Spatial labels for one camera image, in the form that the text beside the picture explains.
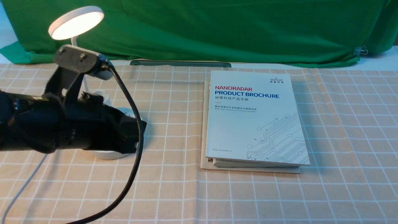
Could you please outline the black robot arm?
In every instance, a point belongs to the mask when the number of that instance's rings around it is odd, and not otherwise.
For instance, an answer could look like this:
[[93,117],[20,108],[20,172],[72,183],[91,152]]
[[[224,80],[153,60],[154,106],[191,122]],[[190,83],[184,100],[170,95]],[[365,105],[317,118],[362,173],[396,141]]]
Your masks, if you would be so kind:
[[133,116],[84,92],[72,103],[53,94],[20,95],[1,91],[1,151],[60,149],[135,153],[138,124]]

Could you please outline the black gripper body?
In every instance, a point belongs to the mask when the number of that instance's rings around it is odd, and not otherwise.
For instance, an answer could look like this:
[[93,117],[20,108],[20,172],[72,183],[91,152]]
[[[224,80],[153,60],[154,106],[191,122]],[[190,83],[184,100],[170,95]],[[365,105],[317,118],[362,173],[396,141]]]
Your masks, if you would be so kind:
[[66,117],[59,125],[59,149],[136,153],[147,122],[125,115],[103,103],[94,93],[82,93],[75,104],[66,104]]

